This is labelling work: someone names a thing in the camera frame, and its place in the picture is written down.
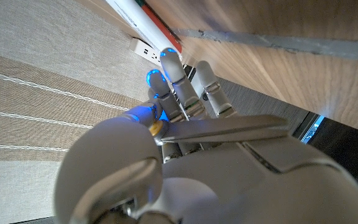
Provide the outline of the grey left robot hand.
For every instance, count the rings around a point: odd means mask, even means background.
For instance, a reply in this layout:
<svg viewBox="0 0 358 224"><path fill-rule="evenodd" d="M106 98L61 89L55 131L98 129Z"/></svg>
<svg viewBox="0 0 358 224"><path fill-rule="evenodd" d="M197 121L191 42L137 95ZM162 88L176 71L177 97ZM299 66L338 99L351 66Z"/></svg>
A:
<svg viewBox="0 0 358 224"><path fill-rule="evenodd" d="M358 223L358 183L272 115L240 116L211 67L175 49L146 80L145 103L106 119L69 149L57 175L58 223Z"/></svg>

